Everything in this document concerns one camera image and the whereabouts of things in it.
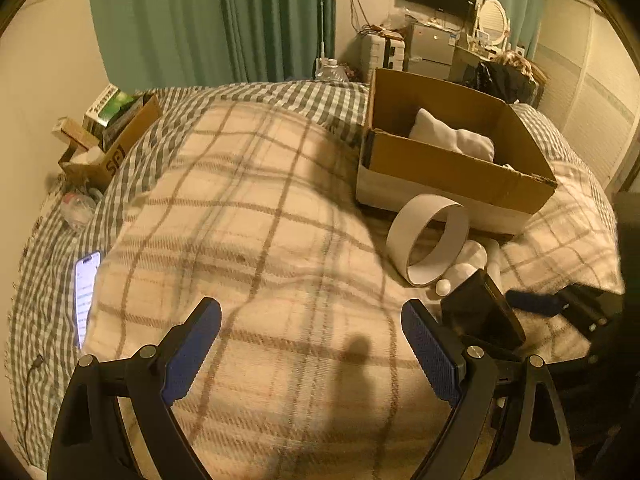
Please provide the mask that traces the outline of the small cardboard box with items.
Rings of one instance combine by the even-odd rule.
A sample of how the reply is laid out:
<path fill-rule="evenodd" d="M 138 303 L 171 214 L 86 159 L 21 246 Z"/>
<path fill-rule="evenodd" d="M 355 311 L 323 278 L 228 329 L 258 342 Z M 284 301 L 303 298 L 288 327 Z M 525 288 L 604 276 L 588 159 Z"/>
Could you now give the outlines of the small cardboard box with items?
<path fill-rule="evenodd" d="M 157 96 L 143 93 L 107 127 L 87 130 L 70 117 L 58 118 L 52 134 L 68 142 L 58 166 L 78 188 L 86 184 L 105 192 L 134 144 L 161 114 Z"/>

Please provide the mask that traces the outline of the black wallet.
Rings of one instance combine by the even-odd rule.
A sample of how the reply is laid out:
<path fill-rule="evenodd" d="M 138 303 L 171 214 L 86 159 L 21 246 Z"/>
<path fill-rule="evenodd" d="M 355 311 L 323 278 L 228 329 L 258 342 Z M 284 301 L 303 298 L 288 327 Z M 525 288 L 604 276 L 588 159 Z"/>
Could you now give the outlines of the black wallet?
<path fill-rule="evenodd" d="M 506 296 L 485 270 L 476 270 L 440 302 L 442 322 L 459 334 L 513 351 L 526 341 Z"/>

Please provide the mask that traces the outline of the clear plastic bottle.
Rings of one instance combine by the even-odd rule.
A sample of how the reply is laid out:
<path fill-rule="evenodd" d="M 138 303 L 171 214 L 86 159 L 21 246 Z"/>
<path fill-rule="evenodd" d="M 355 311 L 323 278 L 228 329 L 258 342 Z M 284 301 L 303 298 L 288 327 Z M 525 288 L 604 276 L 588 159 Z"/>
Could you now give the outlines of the clear plastic bottle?
<path fill-rule="evenodd" d="M 82 231 L 96 213 L 98 203 L 91 196 L 69 192 L 61 200 L 61 214 L 66 223 L 75 231 Z"/>

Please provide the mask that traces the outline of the white cloth in box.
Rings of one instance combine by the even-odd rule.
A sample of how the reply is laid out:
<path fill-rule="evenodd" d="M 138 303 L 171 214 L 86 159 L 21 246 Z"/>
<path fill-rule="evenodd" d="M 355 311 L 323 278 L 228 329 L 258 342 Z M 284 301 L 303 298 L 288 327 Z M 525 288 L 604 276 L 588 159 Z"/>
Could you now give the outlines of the white cloth in box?
<path fill-rule="evenodd" d="M 488 138 L 466 129 L 454 129 L 420 108 L 409 138 L 443 150 L 463 154 L 485 162 L 493 162 L 495 145 Z"/>

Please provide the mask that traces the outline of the oval vanity mirror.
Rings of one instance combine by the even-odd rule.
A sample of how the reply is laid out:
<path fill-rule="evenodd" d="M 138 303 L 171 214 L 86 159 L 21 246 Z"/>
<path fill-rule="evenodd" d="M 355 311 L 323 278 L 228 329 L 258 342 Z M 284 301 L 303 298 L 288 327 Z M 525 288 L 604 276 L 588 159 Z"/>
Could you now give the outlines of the oval vanity mirror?
<path fill-rule="evenodd" d="M 499 0 L 485 0 L 476 20 L 476 36 L 488 46 L 504 49 L 510 36 L 510 20 Z"/>

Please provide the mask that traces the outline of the beige plaid blanket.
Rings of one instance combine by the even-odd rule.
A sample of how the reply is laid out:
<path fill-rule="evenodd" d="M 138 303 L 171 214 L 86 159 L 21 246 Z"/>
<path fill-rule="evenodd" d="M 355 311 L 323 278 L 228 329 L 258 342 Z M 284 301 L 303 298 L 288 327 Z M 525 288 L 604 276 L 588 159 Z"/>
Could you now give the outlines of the beige plaid blanket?
<path fill-rule="evenodd" d="M 159 342 L 204 297 L 222 327 L 174 407 L 215 479 L 407 479 L 444 424 L 399 325 L 416 296 L 354 200 L 357 154 L 311 119 L 217 101 L 131 204 L 85 350 Z"/>

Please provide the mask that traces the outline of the black clothing on chair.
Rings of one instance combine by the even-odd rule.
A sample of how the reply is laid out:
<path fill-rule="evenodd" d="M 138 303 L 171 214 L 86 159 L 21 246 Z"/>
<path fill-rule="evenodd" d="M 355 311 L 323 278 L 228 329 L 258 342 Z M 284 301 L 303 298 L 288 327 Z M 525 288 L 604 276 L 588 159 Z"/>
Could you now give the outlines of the black clothing on chair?
<path fill-rule="evenodd" d="M 479 62 L 474 68 L 468 67 L 465 70 L 462 84 L 508 104 L 533 105 L 538 91 L 538 84 L 529 64 Z"/>

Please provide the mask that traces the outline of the grey mini fridge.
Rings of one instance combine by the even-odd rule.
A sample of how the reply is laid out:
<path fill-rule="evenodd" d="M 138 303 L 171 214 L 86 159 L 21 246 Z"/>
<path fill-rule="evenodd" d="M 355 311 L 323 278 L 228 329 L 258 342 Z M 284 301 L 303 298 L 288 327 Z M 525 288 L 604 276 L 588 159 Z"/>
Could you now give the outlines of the grey mini fridge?
<path fill-rule="evenodd" d="M 406 36 L 405 71 L 447 80 L 449 78 L 456 36 L 446 30 L 412 24 Z"/>

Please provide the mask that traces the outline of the lit smartphone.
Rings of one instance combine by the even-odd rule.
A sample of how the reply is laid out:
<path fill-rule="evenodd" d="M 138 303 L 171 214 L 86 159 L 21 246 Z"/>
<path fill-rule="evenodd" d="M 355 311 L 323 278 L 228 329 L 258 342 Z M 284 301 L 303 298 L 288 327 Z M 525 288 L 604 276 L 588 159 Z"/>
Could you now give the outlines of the lit smartphone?
<path fill-rule="evenodd" d="M 89 313 L 92 306 L 96 274 L 102 262 L 100 252 L 81 257 L 74 267 L 74 322 L 75 341 L 81 349 L 87 333 Z"/>

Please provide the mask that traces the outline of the grey checked bedsheet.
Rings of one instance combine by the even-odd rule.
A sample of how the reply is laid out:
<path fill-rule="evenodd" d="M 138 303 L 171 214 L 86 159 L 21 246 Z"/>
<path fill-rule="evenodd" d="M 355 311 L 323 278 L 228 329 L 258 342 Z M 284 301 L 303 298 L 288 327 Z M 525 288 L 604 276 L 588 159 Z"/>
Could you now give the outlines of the grey checked bedsheet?
<path fill-rule="evenodd" d="M 337 134 L 355 150 L 358 166 L 368 95 L 362 84 L 315 81 L 160 89 L 160 118 L 127 155 L 85 229 L 75 231 L 63 219 L 60 193 L 49 197 L 24 252 L 6 345 L 17 439 L 35 467 L 47 467 L 58 411 L 80 356 L 75 341 L 75 263 L 100 252 L 101 269 L 131 204 L 151 191 L 174 161 L 188 123 L 217 101 L 272 105 Z"/>

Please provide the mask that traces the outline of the green white product box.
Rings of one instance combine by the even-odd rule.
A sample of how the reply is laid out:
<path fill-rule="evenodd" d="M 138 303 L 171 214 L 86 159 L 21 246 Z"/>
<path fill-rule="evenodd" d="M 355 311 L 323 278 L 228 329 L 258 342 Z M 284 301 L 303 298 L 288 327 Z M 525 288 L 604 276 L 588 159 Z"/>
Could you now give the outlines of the green white product box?
<path fill-rule="evenodd" d="M 85 112 L 82 125 L 90 130 L 94 125 L 107 127 L 120 113 L 130 107 L 134 98 L 114 84 L 108 84 Z"/>

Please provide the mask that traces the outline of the large water jug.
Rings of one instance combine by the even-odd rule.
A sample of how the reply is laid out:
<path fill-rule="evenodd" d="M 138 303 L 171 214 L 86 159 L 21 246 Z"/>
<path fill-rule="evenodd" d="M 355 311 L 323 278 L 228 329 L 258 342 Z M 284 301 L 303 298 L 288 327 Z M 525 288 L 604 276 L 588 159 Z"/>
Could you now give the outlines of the large water jug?
<path fill-rule="evenodd" d="M 349 82 L 344 67 L 335 58 L 317 58 L 314 79 L 322 82 Z"/>

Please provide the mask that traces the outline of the white louvered wardrobe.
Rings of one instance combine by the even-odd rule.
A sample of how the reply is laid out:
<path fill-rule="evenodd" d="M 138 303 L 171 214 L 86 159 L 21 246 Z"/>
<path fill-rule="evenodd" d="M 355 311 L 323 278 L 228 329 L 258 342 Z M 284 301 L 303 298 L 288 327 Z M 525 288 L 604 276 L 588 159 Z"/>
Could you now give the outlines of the white louvered wardrobe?
<path fill-rule="evenodd" d="M 639 74 L 610 22 L 585 0 L 544 0 L 534 56 L 547 76 L 538 110 L 604 186 L 639 123 Z"/>

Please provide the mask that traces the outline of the large open cardboard box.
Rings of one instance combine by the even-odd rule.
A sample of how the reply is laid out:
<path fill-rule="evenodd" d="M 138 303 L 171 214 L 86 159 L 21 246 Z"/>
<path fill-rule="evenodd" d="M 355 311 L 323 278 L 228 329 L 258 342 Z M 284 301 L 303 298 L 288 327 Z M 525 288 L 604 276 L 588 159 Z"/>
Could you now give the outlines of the large open cardboard box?
<path fill-rule="evenodd" d="M 413 139 L 420 110 L 453 129 L 486 136 L 485 162 Z M 465 206 L 475 231 L 513 236 L 550 200 L 558 182 L 524 122 L 509 104 L 454 82 L 378 68 L 361 139 L 356 200 L 400 211 L 420 194 Z"/>

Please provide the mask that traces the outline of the white plush toy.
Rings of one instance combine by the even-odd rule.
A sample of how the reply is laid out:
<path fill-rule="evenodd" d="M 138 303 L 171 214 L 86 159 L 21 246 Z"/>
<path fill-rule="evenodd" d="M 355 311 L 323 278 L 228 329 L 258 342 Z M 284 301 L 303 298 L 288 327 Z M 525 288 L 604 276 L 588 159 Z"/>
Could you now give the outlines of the white plush toy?
<path fill-rule="evenodd" d="M 484 237 L 480 240 L 467 240 L 452 266 L 437 281 L 437 296 L 448 296 L 477 270 L 484 270 L 500 292 L 504 292 L 500 271 L 500 245 L 496 240 Z"/>

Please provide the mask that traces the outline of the white suitcase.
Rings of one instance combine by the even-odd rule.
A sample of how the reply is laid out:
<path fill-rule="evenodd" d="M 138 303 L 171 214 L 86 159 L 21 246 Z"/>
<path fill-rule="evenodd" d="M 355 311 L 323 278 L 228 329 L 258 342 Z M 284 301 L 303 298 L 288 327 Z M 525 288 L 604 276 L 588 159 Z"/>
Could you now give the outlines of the white suitcase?
<path fill-rule="evenodd" d="M 404 69 L 405 40 L 399 32 L 369 32 L 360 44 L 360 70 L 362 81 L 368 84 L 377 68 Z"/>

